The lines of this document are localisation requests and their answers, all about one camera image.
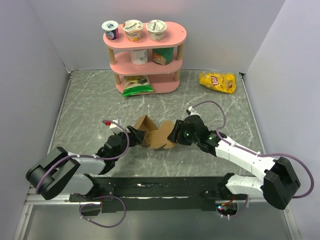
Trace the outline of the brown cardboard box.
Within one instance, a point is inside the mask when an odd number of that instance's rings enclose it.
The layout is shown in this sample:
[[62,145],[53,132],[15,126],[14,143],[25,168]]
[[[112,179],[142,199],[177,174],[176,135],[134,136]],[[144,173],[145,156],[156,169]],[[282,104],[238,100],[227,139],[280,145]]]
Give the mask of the brown cardboard box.
[[160,127],[149,118],[141,116],[133,127],[139,131],[145,131],[144,139],[140,144],[141,147],[149,149],[171,149],[176,146],[175,143],[168,140],[168,136],[173,131],[174,123],[171,120],[164,121]]

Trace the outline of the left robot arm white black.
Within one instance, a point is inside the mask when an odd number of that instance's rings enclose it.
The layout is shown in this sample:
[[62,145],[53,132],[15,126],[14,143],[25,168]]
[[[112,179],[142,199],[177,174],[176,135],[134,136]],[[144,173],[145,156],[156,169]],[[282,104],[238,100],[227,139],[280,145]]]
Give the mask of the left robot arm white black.
[[143,142],[145,135],[145,131],[131,125],[127,131],[118,128],[93,155],[74,154],[58,146],[31,167],[25,178],[45,200],[60,194],[80,194],[87,201],[94,201],[99,184],[90,175],[108,173],[128,148]]

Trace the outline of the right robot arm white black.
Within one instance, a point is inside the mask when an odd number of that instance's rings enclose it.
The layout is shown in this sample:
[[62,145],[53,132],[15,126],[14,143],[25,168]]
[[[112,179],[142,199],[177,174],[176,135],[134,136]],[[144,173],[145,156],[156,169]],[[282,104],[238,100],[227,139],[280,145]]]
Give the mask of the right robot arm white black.
[[168,140],[185,146],[196,144],[203,152],[225,159],[250,172],[252,176],[232,175],[218,187],[223,199],[234,195],[264,198],[276,209],[284,210],[301,186],[285,157],[262,157],[237,144],[229,136],[209,130],[199,115],[177,120]]

